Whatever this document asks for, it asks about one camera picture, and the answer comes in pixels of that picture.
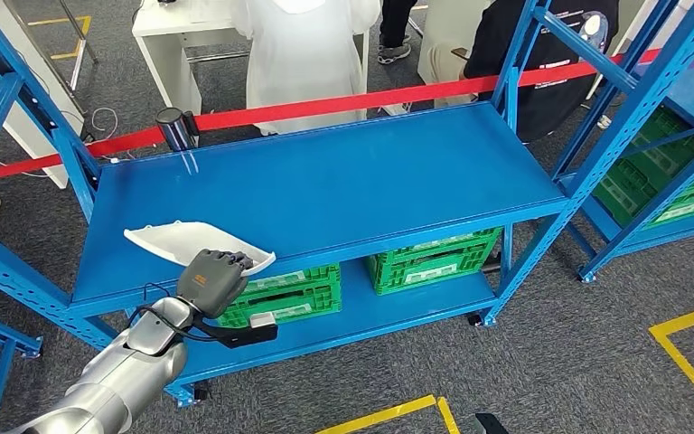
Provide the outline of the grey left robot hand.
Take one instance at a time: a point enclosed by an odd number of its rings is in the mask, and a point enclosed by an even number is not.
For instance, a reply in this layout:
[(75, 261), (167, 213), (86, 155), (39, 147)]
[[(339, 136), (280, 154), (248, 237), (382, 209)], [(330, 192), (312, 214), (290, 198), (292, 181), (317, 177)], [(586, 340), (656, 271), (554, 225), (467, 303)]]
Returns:
[(201, 250), (178, 279), (178, 298), (205, 317), (220, 316), (244, 290), (248, 279), (241, 274), (253, 267), (242, 252)]

